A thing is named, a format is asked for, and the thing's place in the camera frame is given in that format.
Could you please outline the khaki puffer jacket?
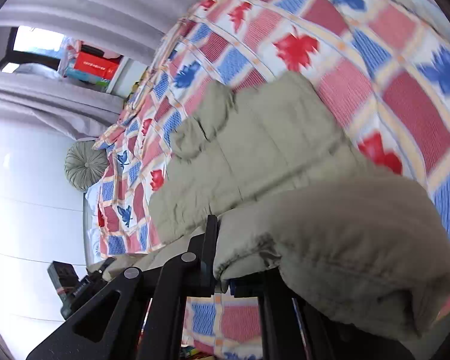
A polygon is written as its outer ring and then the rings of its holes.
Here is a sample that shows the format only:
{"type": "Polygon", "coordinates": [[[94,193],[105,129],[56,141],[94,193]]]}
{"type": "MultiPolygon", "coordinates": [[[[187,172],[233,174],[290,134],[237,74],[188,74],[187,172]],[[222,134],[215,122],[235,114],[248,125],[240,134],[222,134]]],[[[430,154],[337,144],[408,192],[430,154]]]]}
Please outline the khaki puffer jacket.
{"type": "Polygon", "coordinates": [[[427,333],[450,295],[450,240],[426,190],[348,139],[311,83],[285,72],[232,91],[211,81],[170,133],[171,158],[117,156],[134,190],[102,219],[113,235],[184,242],[218,218],[221,284],[277,269],[330,320],[398,340],[427,333]]]}

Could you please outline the red box on shelf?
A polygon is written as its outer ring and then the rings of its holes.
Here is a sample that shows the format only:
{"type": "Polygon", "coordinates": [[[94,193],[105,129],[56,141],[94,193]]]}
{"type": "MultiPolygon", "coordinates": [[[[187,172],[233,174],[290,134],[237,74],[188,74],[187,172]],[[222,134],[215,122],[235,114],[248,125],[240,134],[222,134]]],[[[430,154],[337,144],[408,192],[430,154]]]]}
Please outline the red box on shelf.
{"type": "Polygon", "coordinates": [[[113,59],[103,58],[81,51],[76,56],[74,69],[106,80],[111,80],[119,67],[120,61],[120,57],[113,59]]]}

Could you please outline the grey curtain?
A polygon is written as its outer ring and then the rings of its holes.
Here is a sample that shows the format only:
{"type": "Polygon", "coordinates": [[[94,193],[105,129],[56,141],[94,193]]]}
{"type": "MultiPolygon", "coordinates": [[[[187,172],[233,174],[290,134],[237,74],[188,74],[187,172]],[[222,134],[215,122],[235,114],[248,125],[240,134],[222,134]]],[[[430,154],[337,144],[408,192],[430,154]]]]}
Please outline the grey curtain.
{"type": "Polygon", "coordinates": [[[0,120],[75,141],[119,117],[100,72],[80,55],[149,64],[165,33],[198,0],[0,0],[0,120]]]}

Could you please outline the round green pleated cushion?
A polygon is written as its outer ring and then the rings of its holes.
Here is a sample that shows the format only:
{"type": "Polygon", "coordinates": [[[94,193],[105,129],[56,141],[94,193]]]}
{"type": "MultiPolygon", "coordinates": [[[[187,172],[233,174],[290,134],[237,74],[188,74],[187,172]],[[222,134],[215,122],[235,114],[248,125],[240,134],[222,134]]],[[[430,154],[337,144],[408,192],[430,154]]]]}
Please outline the round green pleated cushion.
{"type": "Polygon", "coordinates": [[[94,150],[93,145],[92,141],[77,141],[65,157],[65,178],[83,193],[102,178],[108,167],[106,151],[94,150]]]}

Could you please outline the red blue patterned bedspread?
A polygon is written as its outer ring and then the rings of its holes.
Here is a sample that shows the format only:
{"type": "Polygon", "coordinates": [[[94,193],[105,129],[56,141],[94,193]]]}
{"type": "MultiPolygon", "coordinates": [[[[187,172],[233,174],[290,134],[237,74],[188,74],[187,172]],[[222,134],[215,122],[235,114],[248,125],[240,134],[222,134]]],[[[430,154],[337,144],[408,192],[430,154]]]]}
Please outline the red blue patterned bedspread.
{"type": "MultiPolygon", "coordinates": [[[[450,240],[450,25],[430,0],[201,0],[165,35],[136,98],[96,143],[108,167],[97,201],[99,250],[126,267],[154,267],[179,244],[155,230],[113,235],[103,206],[134,188],[117,156],[144,159],[139,183],[171,158],[170,133],[218,81],[234,92],[285,72],[305,77],[353,145],[418,182],[450,240]]],[[[450,311],[450,295],[438,317],[450,311]]]]}

